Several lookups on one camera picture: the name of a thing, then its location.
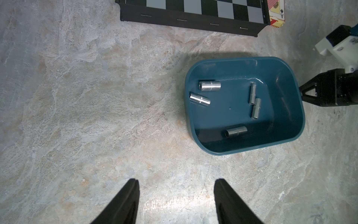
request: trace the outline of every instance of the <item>gray stone surface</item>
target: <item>gray stone surface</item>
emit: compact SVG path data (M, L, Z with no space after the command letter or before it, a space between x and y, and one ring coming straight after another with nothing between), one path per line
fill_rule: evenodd
M258 38L120 21L113 0L0 1L0 222L89 223L129 178L137 223L217 223L225 178L265 223L358 222L358 106L304 103L291 143L211 156L189 137L184 78L202 59L276 56L299 84L342 67L315 43L356 0L287 1Z

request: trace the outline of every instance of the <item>gray square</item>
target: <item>gray square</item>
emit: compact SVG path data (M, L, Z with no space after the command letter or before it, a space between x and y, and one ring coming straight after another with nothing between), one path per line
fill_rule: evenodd
M184 12L201 14L201 0L184 0Z
M256 7L247 7L248 20L254 23L263 23L262 9Z
M147 0L147 7L165 9L165 0Z
M218 1L218 17L234 19L234 9L232 3Z
M247 0L232 0L232 3L238 5L247 5Z

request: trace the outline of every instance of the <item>black square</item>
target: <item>black square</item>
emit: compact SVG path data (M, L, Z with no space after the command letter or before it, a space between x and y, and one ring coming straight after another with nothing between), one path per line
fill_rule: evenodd
M126 0L126 4L147 6L147 0Z
M232 4L232 7L234 9L234 19L248 21L247 6Z
M247 0L247 6L261 8L261 1L260 0Z
M211 15L218 17L218 3L215 0L201 0L202 15Z
M184 12L184 0L166 0L165 8L169 10Z

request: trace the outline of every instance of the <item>metal cylinder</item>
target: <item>metal cylinder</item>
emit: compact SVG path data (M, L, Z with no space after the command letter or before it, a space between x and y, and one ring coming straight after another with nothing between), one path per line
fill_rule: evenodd
M238 127L238 128L231 128L225 130L225 136L227 138L231 138L231 137L242 135L246 132L247 132L247 128L245 126Z
M256 97L256 84L251 84L251 90L250 90L250 99L248 101L249 104L254 105L255 104L255 97Z
M219 81L200 81L199 89L201 91L214 91L221 88L221 83Z
M205 98L203 96L196 95L195 93L190 93L189 95L190 100L195 101L200 104L204 104L206 106L210 105L210 100L208 98Z
M260 108L261 108L261 99L256 98L255 105L252 107L252 114L251 114L252 119L258 119Z

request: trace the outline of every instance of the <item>silver metal cylinder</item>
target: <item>silver metal cylinder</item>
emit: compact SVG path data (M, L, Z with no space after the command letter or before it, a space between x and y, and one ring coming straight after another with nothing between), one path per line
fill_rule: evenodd
M249 104L254 105L255 104L255 97L256 97L256 84L251 84L251 90L250 90L250 99L248 101Z
M261 99L256 98L255 105L252 107L252 114L251 114L252 119L258 119L260 108L261 108Z
M221 88L221 83L219 81L200 81L199 89L201 91L214 91Z
M225 130L225 136L227 138L231 138L231 137L245 134L246 132L247 132L247 128L245 126L238 127L238 128L231 128L231 129Z
M190 100L195 101L200 104L204 104L206 106L210 105L210 100L208 98L205 98L203 96L196 95L195 93L190 93L189 95Z

